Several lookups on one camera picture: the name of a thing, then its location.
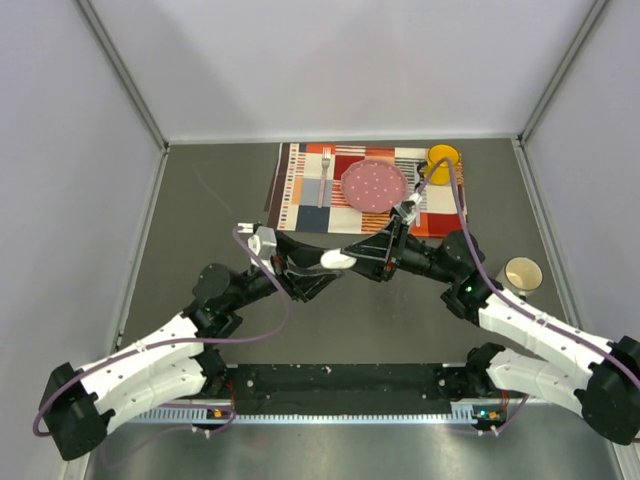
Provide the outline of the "white earbud case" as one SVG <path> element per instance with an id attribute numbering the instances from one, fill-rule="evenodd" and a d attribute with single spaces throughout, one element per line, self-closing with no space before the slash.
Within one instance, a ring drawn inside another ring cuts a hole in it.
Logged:
<path id="1" fill-rule="evenodd" d="M 348 270 L 356 263 L 356 258 L 342 253 L 340 249 L 326 250 L 320 258 L 321 266 L 329 270 Z"/>

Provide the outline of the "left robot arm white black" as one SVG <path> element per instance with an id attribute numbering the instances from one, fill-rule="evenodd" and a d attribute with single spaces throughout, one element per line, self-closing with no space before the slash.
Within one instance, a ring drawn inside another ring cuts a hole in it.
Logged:
<path id="1" fill-rule="evenodd" d="M 33 432 L 53 440 L 65 461 L 98 447 L 132 418 L 173 400 L 216 396 L 227 374 L 218 346 L 236 344 L 237 310 L 278 293 L 286 311 L 313 299 L 356 260 L 340 249 L 297 242 L 257 226 L 240 243 L 243 272 L 213 263 L 199 273 L 192 302 L 167 323 L 123 350 L 49 375 Z"/>

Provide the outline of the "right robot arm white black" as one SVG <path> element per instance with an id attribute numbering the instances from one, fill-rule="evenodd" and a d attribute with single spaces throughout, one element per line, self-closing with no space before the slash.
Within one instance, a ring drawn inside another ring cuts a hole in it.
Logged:
<path id="1" fill-rule="evenodd" d="M 487 276 L 476 247 L 464 230 L 429 247 L 393 217 L 383 230 L 340 253 L 350 269 L 375 281 L 403 270 L 447 284 L 441 298 L 454 316 L 530 351 L 521 356 L 491 345 L 470 353 L 466 380 L 474 393 L 501 389 L 535 396 L 580 416 L 613 443 L 638 442 L 638 340 L 592 335 L 533 307 Z"/>

